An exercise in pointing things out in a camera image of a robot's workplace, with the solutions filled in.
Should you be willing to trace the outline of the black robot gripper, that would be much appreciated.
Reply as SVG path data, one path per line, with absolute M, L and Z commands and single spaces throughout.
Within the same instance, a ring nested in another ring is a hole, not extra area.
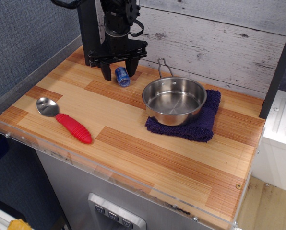
M 147 56 L 148 43 L 127 37 L 105 38 L 104 42 L 90 48 L 87 54 L 91 67 L 100 67 L 105 80 L 111 80 L 110 64 L 125 61 L 126 71 L 132 77 L 137 70 L 139 60 Z

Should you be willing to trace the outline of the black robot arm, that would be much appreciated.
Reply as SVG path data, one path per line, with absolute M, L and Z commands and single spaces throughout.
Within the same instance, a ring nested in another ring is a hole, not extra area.
M 126 71 L 132 77 L 139 60 L 147 56 L 148 43 L 129 39 L 139 37 L 144 25 L 137 20 L 140 6 L 135 0 L 102 0 L 105 40 L 88 54 L 91 67 L 101 69 L 105 80 L 111 81 L 110 64 L 125 61 Z

